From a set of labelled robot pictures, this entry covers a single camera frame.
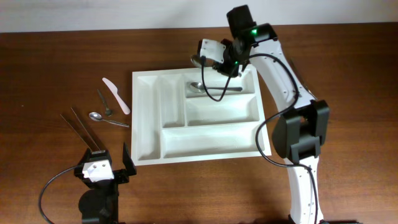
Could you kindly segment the pink plastic knife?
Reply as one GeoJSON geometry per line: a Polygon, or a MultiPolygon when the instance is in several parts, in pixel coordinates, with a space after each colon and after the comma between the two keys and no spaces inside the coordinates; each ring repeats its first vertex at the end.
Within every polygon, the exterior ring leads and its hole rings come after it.
{"type": "Polygon", "coordinates": [[[119,96],[118,88],[116,85],[108,80],[107,78],[102,78],[104,84],[109,88],[110,92],[114,95],[116,101],[118,102],[119,106],[121,107],[124,114],[130,114],[131,110],[128,105],[124,102],[124,100],[119,96]]]}

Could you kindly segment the white plastic cutlery tray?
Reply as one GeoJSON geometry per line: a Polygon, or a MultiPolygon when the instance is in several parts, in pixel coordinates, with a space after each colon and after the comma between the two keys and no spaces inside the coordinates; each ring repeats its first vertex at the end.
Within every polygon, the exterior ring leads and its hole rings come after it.
{"type": "Polygon", "coordinates": [[[266,128],[255,142],[264,119],[252,65],[231,80],[210,68],[132,73],[131,159],[137,166],[269,156],[266,128]],[[202,83],[205,93],[191,91],[191,82],[202,83]]]}

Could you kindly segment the silver fork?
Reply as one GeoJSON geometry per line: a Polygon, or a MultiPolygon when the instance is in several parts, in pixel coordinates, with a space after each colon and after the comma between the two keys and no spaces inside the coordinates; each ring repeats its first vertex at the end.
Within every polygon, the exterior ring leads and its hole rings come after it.
{"type": "Polygon", "coordinates": [[[294,64],[293,58],[289,59],[289,65],[291,66],[292,70],[295,73],[295,76],[298,78],[299,82],[301,83],[302,87],[309,92],[310,95],[312,95],[314,97],[315,100],[318,100],[318,98],[310,91],[310,89],[308,88],[308,85],[305,81],[305,79],[303,78],[303,76],[301,76],[299,70],[297,69],[297,67],[294,64]]]}

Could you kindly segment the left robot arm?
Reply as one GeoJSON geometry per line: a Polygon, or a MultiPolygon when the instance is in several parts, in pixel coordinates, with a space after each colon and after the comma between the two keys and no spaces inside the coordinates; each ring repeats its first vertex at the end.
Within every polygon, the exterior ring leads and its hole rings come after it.
{"type": "Polygon", "coordinates": [[[90,149],[74,168],[74,176],[89,188],[78,202],[82,223],[119,223],[119,186],[129,183],[130,176],[137,174],[126,143],[122,152],[123,169],[112,169],[108,150],[90,149]]]}

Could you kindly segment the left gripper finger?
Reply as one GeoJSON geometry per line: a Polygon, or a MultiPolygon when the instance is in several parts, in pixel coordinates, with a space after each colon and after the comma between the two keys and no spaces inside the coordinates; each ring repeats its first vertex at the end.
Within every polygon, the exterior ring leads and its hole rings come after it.
{"type": "Polygon", "coordinates": [[[125,142],[123,143],[123,164],[128,176],[137,174],[136,167],[129,154],[129,148],[125,142]]]}
{"type": "Polygon", "coordinates": [[[91,151],[87,149],[78,162],[80,169],[82,169],[86,163],[89,163],[89,170],[102,169],[104,167],[110,168],[112,159],[108,150],[91,151]]]}

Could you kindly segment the large silver spoon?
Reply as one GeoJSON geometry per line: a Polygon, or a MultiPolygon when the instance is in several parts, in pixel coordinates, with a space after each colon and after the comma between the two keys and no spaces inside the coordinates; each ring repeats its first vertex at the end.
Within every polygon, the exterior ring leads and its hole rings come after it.
{"type": "Polygon", "coordinates": [[[216,69],[218,66],[218,62],[214,61],[213,59],[210,58],[205,58],[204,60],[204,64],[202,64],[202,57],[199,55],[192,55],[190,57],[191,63],[198,68],[212,68],[212,69],[216,69]]]}
{"type": "MultiPolygon", "coordinates": [[[[189,87],[190,87],[191,91],[193,91],[193,92],[205,93],[205,87],[200,82],[191,82],[191,84],[189,84],[189,87]]],[[[223,87],[208,87],[207,89],[208,90],[224,90],[223,87]]],[[[226,90],[240,92],[243,90],[243,88],[242,87],[227,87],[226,90]]]]}

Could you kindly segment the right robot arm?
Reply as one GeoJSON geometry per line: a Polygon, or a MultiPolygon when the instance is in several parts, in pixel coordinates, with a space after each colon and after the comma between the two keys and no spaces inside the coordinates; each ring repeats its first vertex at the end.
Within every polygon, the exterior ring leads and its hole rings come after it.
{"type": "Polygon", "coordinates": [[[277,124],[272,143],[278,156],[276,162],[287,169],[290,184],[290,223],[324,223],[318,196],[317,169],[320,149],[325,143],[330,109],[304,87],[287,62],[279,38],[268,23],[257,24],[247,5],[230,10],[227,15],[232,40],[215,42],[211,52],[199,47],[200,62],[212,60],[213,69],[235,78],[248,65],[254,66],[264,80],[277,107],[277,113],[257,128],[259,142],[262,128],[273,119],[277,124]]]}

